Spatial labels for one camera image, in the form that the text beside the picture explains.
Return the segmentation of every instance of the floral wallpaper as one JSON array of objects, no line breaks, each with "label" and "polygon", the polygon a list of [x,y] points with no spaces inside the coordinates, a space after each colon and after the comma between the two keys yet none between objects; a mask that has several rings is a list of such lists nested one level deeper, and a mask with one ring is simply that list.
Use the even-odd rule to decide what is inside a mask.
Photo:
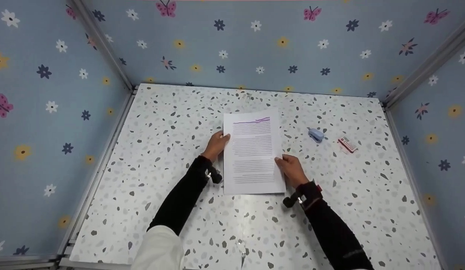
[{"label": "floral wallpaper", "polygon": [[0,0],[0,256],[55,254],[128,97],[64,0]]},{"label": "floral wallpaper", "polygon": [[465,21],[462,0],[87,0],[134,84],[384,100]]},{"label": "floral wallpaper", "polygon": [[465,270],[465,47],[392,113],[444,266]]}]

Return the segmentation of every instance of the sheet of paper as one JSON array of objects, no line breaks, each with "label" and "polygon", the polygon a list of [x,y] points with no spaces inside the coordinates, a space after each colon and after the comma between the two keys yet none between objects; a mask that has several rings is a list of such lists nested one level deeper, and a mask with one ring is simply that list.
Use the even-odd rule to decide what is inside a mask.
[{"label": "sheet of paper", "polygon": [[284,193],[284,177],[274,162],[282,156],[277,109],[224,114],[224,193]]}]

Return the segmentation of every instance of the butterfly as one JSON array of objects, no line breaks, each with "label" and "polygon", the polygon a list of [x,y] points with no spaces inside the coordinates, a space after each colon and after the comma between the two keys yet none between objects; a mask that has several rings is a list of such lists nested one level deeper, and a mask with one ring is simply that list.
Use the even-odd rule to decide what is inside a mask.
[{"label": "butterfly", "polygon": [[435,13],[433,11],[429,12],[426,15],[426,20],[424,20],[424,23],[435,25],[440,21],[440,19],[446,17],[450,13],[450,11],[447,11],[447,9],[438,12],[439,10],[440,9],[436,9]]},{"label": "butterfly", "polygon": [[304,9],[304,20],[315,21],[316,16],[318,16],[320,13],[321,13],[320,8],[315,7],[315,9],[311,9],[311,6],[309,6],[309,9]]},{"label": "butterfly", "polygon": [[172,1],[171,3],[169,3],[170,0],[168,0],[166,3],[164,3],[162,0],[159,1],[162,5],[156,3],[156,7],[161,12],[162,17],[176,17],[176,14],[174,14],[174,11],[176,10],[176,1]]},{"label": "butterfly", "polygon": [[14,109],[13,104],[9,104],[8,99],[4,94],[0,94],[0,115],[2,118],[6,118],[9,111]]}]

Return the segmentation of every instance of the black arm sleeve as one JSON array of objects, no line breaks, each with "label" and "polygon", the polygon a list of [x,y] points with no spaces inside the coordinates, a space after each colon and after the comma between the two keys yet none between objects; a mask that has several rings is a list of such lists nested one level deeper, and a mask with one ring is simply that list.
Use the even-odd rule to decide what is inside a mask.
[{"label": "black arm sleeve", "polygon": [[210,166],[212,166],[211,161],[203,156],[193,161],[186,175],[162,202],[147,231],[154,226],[164,225],[179,235],[207,184],[205,171]]},{"label": "black arm sleeve", "polygon": [[305,213],[334,270],[373,270],[356,236],[327,202],[319,199]]}]

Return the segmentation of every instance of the table surface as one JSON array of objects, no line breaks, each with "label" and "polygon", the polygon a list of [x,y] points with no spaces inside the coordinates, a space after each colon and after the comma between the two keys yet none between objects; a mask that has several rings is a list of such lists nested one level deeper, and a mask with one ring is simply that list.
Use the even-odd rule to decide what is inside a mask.
[{"label": "table surface", "polygon": [[[300,159],[376,269],[440,269],[378,99],[158,84],[139,87],[71,260],[131,264],[223,114],[271,107],[284,152]],[[313,142],[307,128],[325,140]],[[341,150],[343,135],[357,152]],[[186,268],[331,269],[304,213],[283,198],[224,195],[221,184],[208,184],[180,235]]]}]

